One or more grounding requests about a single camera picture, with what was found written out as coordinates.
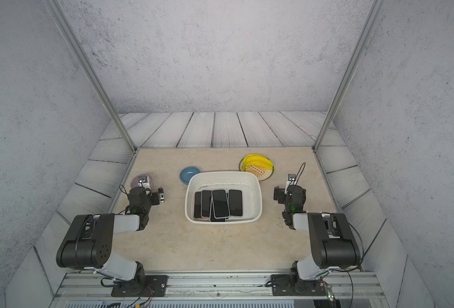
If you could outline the white plastic storage box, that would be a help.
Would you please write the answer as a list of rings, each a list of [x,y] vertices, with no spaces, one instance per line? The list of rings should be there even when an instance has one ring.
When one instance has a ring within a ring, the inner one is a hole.
[[[262,215],[262,190],[258,179],[251,173],[242,171],[213,171],[194,175],[187,187],[185,196],[185,216],[189,222],[211,225],[214,222],[194,218],[195,194],[203,189],[236,189],[242,192],[243,215],[228,218],[225,225],[252,223]]]

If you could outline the black phone grey-green case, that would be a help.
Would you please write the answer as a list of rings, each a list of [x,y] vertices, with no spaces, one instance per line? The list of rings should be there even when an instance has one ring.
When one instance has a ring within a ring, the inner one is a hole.
[[[242,191],[231,189],[228,192],[230,216],[243,216],[243,196]]]

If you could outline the black phone purple case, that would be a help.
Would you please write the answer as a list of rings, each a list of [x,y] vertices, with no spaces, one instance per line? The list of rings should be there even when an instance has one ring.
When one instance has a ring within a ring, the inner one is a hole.
[[[209,218],[211,209],[211,191],[201,191],[201,217]]]

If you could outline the black phone green case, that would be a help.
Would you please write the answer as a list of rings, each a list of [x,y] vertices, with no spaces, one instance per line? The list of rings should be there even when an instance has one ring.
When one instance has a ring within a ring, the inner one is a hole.
[[[228,196],[225,190],[214,190],[211,192],[211,201],[214,217],[216,219],[227,219],[230,216]]]

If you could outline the black phone cream case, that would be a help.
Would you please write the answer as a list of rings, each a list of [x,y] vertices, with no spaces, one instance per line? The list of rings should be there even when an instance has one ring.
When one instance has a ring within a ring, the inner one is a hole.
[[[212,223],[223,223],[227,219],[226,218],[216,218],[214,214],[214,203],[211,201],[210,204],[210,222]]]

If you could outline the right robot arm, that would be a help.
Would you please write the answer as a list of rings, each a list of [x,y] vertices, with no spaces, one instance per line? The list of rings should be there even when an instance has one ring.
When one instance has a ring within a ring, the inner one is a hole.
[[[273,288],[286,285],[297,295],[310,293],[332,270],[347,271],[362,264],[362,250],[344,214],[305,211],[306,190],[296,184],[275,187],[273,199],[285,206],[282,217],[286,226],[309,235],[310,247],[310,255],[295,261],[286,277],[271,280]]]

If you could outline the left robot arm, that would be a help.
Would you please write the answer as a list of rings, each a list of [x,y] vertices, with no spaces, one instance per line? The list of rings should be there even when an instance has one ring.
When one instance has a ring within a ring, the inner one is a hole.
[[[142,231],[151,208],[165,201],[163,188],[134,187],[128,192],[129,205],[123,213],[77,215],[56,254],[60,268],[92,270],[113,282],[112,296],[144,295],[153,291],[143,265],[112,251],[117,234]]]

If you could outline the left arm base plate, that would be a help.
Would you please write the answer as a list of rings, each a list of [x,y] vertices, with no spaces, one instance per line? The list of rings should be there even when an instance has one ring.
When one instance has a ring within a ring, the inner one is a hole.
[[[164,297],[167,281],[167,275],[142,275],[131,281],[115,281],[111,297]]]

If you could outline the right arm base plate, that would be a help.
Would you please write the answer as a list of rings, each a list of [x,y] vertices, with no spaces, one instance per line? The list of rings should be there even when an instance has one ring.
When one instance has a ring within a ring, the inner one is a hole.
[[[273,296],[325,296],[326,289],[318,281],[304,281],[289,275],[271,275],[265,283]]]

